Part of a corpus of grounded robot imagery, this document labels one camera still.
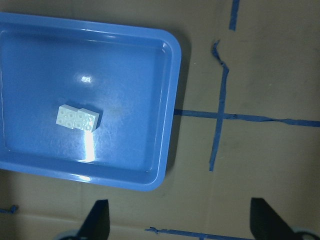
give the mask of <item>blue painter's tape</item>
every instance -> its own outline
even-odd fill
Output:
[[[233,236],[221,236],[221,235],[213,235],[213,234],[206,234],[206,233],[199,233],[199,232],[192,232],[192,231],[179,231],[179,230],[171,230],[171,229],[158,230],[155,227],[150,227],[149,229],[145,229],[145,231],[155,232],[156,234],[162,233],[162,234],[172,234],[172,235],[194,237],[194,238],[199,238],[200,240],[203,240],[203,239],[252,240],[252,239],[249,239],[249,238],[241,238],[241,237],[233,237]]]
[[[238,10],[239,10],[239,2],[240,0],[233,0],[229,29],[235,31],[237,26],[237,18],[238,18]]]
[[[216,119],[218,117],[217,112],[209,112],[209,111],[193,111],[193,110],[174,110],[175,115],[179,116],[188,116],[188,117],[196,117],[196,118],[207,118],[207,119]],[[312,120],[301,120],[301,119],[290,119],[290,118],[271,118],[267,116],[255,116],[255,115],[245,115],[245,114],[230,114],[225,113],[223,115],[224,119],[227,120],[243,120],[248,122],[281,122],[288,125],[296,125],[303,127],[313,127],[320,128],[320,121],[312,121]]]
[[[0,209],[0,213],[2,214],[14,214],[18,209],[18,206],[12,205],[10,210]]]
[[[244,120],[250,122],[282,122],[288,125],[304,126],[304,127],[320,127],[320,121],[300,120],[300,119],[277,119],[266,116],[254,116],[254,115],[243,115],[243,114],[225,114],[224,119],[230,120]]]
[[[221,87],[220,87],[220,96],[219,96],[219,107],[218,113],[216,117],[216,125],[215,125],[215,133],[213,138],[213,145],[212,145],[212,152],[210,157],[210,167],[209,170],[214,170],[214,165],[216,161],[216,156],[218,153],[219,143],[220,143],[220,136],[222,131],[222,123],[224,121],[224,114],[225,114],[225,102],[226,102],[226,94],[227,94],[227,77],[229,73],[229,68],[224,61],[221,60],[217,47],[219,41],[216,41],[213,45],[212,54],[218,60],[218,62],[223,67],[222,72],[222,80],[221,80]]]

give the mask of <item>blue tape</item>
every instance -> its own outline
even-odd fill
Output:
[[[222,79],[221,79],[221,87],[220,87],[220,96],[219,96],[219,107],[218,113],[216,116],[216,125],[215,125],[215,133],[213,138],[212,152],[210,157],[210,167],[209,170],[212,172],[214,170],[214,165],[216,161],[216,156],[220,143],[220,136],[222,131],[222,123],[224,121],[225,115],[225,102],[226,102],[226,94],[227,94],[227,77],[229,73],[229,68],[224,61],[221,60],[217,47],[219,41],[216,41],[213,45],[212,54],[218,60],[218,62],[223,67]]]
[[[175,115],[179,116],[188,116],[188,117],[196,117],[196,118],[207,118],[207,119],[216,119],[218,114],[216,112],[208,112],[208,111],[193,111],[193,110],[174,110]],[[296,125],[303,127],[313,127],[320,128],[320,121],[312,121],[312,120],[301,120],[301,119],[290,119],[290,118],[271,118],[267,116],[256,116],[256,115],[244,115],[244,114],[230,114],[225,113],[223,119],[227,120],[243,120],[248,122],[281,122],[288,125]]]
[[[10,210],[4,210],[4,209],[0,209],[0,213],[2,214],[14,214],[18,209],[18,206],[16,205],[12,205],[10,207]]]
[[[215,240],[252,240],[249,238],[241,238],[241,237],[233,237],[233,236],[221,236],[221,235],[213,235],[213,234],[206,234],[206,233],[199,233],[199,232],[192,232],[192,231],[179,231],[179,230],[171,230],[171,229],[162,229],[158,230],[155,227],[150,227],[149,229],[145,229],[148,232],[154,232],[156,234],[172,234],[172,235],[181,235],[187,237],[194,237],[199,238],[200,240],[203,239],[215,239]]]
[[[232,2],[229,29],[233,30],[233,31],[236,30],[236,26],[237,26],[239,2],[240,2],[240,0],[233,0],[233,2]]]

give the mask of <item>white lego brick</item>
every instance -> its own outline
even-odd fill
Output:
[[[96,130],[99,113],[81,108],[77,111],[74,128],[93,132]]]
[[[69,129],[74,129],[77,114],[78,108],[66,104],[61,105],[59,107],[55,123]]]

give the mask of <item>plastic tray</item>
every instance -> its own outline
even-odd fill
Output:
[[[150,191],[166,173],[181,49],[159,29],[0,13],[0,168]],[[60,105],[100,113],[93,132]]]

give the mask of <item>cardboard surface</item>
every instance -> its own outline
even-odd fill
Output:
[[[317,0],[0,0],[0,11],[165,29],[182,48],[176,108],[217,112],[222,68],[230,68],[225,112],[320,121],[320,4]],[[163,184],[151,192],[0,170],[0,239],[53,239],[109,199],[111,240],[194,239],[144,229],[253,238],[251,197],[263,197],[292,227],[320,233],[320,128],[223,122],[209,172],[215,119],[175,116]]]

